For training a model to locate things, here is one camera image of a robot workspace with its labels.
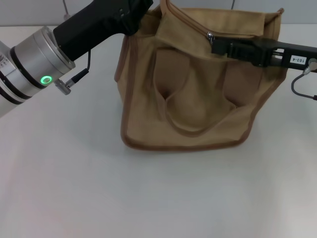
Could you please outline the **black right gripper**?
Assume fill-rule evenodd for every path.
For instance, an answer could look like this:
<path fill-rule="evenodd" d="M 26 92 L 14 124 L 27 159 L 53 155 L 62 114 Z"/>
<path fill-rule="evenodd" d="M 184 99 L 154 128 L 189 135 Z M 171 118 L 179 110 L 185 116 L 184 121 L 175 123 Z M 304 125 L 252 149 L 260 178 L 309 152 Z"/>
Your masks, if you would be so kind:
<path fill-rule="evenodd" d="M 228 58 L 247 61 L 254 66 L 276 66 L 301 70 L 304 73 L 317 71 L 317 49 L 275 40 L 250 40 L 242 38 L 214 37 L 211 52 Z"/>

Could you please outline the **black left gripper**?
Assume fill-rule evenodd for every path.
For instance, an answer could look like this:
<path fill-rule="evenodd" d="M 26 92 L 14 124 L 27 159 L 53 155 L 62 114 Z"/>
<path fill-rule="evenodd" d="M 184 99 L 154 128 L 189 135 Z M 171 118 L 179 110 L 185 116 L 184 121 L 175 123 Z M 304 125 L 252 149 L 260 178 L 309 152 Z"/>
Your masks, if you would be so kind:
<path fill-rule="evenodd" d="M 94 0 L 53 30 L 57 45 L 75 61 L 113 35 L 135 34 L 152 5 L 152 0 Z"/>

